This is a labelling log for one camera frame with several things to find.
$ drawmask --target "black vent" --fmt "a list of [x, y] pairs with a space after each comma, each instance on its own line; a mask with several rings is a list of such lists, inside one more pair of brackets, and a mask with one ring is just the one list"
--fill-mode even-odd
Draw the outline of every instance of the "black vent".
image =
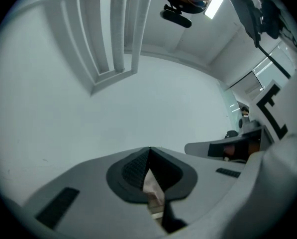
[[149, 152], [145, 152], [127, 163], [122, 170], [124, 180], [133, 187], [143, 190], [145, 176], [148, 172]]
[[76, 189], [65, 188], [36, 216], [36, 219], [54, 229], [78, 194], [79, 191]]
[[236, 171], [232, 171], [232, 170], [229, 170], [229, 169], [225, 169], [225, 168], [218, 168], [216, 170], [217, 173], [222, 173], [222, 174], [225, 174], [225, 175], [228, 175], [228, 176], [231, 176], [231, 177], [235, 177], [235, 178], [238, 178], [240, 176], [240, 172], [236, 172]]

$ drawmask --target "black camera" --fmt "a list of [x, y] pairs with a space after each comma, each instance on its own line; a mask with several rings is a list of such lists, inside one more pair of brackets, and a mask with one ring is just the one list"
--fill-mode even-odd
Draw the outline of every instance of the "black camera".
[[174, 8], [173, 6], [170, 7], [167, 4], [164, 6], [164, 10], [160, 12], [160, 16], [165, 20], [169, 20], [185, 28], [191, 27], [192, 22], [183, 17], [182, 14], [183, 13], [180, 10]]

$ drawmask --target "black strip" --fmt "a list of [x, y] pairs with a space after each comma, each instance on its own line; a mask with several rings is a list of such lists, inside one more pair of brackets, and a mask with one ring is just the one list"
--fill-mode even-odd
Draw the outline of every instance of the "black strip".
[[234, 85], [236, 85], [237, 83], [241, 82], [244, 78], [246, 78], [249, 74], [253, 73], [253, 71], [251, 70], [251, 72], [247, 73], [245, 76], [243, 76], [239, 81], [237, 81], [235, 84], [231, 85], [228, 89], [231, 89]]
[[224, 144], [223, 143], [211, 143], [209, 144], [208, 157], [222, 157], [224, 152]]
[[240, 176], [240, 172], [236, 172], [236, 171], [232, 171], [232, 170], [229, 170], [229, 169], [225, 169], [225, 168], [218, 168], [216, 170], [217, 173], [222, 173], [224, 175], [228, 175], [228, 176], [231, 176], [231, 177], [235, 177], [235, 178], [238, 178]]
[[273, 118], [272, 114], [265, 107], [266, 103], [269, 103], [273, 107], [274, 102], [272, 100], [272, 97], [275, 96], [279, 91], [280, 88], [274, 84], [266, 93], [266, 95], [257, 103], [257, 106], [262, 111], [264, 116], [268, 119], [278, 138], [281, 140], [288, 132], [288, 128], [285, 124], [282, 128], [280, 128], [276, 120]]
[[284, 74], [285, 77], [287, 77], [288, 79], [291, 78], [291, 75], [273, 57], [271, 57], [260, 45], [258, 45], [258, 48], [259, 50], [262, 51], [264, 55], [268, 57], [268, 59], [270, 59], [270, 61], [281, 71], [281, 73]]
[[79, 191], [76, 189], [65, 188], [36, 216], [36, 219], [47, 227], [54, 229], [78, 194]]

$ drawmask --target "black slot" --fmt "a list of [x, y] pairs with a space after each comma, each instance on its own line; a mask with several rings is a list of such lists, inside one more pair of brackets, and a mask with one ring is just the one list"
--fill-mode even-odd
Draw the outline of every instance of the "black slot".
[[225, 169], [225, 168], [218, 168], [216, 170], [217, 173], [222, 173], [224, 175], [228, 175], [228, 176], [231, 176], [231, 177], [235, 177], [235, 178], [238, 178], [240, 176], [240, 172], [236, 172], [236, 171], [232, 171], [232, 170], [229, 170], [229, 169]]
[[36, 216], [36, 219], [54, 229], [78, 194], [79, 191], [76, 189], [65, 188]]

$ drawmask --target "ceiling light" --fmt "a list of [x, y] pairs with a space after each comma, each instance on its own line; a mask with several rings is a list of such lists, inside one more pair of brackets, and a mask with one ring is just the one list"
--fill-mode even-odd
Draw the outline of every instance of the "ceiling light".
[[210, 5], [208, 6], [206, 12], [204, 13], [209, 18], [213, 19], [214, 15], [218, 11], [220, 5], [222, 4], [223, 0], [211, 0]]
[[253, 68], [253, 71], [255, 72], [256, 71], [256, 69], [264, 62], [264, 61], [266, 61], [268, 59], [268, 57], [266, 57], [264, 60], [262, 60], [261, 62], [260, 62], [260, 64], [259, 65], [257, 65], [255, 68]]
[[271, 65], [272, 65], [272, 62], [270, 62], [269, 64], [267, 64], [264, 68], [262, 68], [259, 72], [257, 72], [256, 76], [258, 76], [259, 74], [261, 74], [264, 70], [266, 70]]

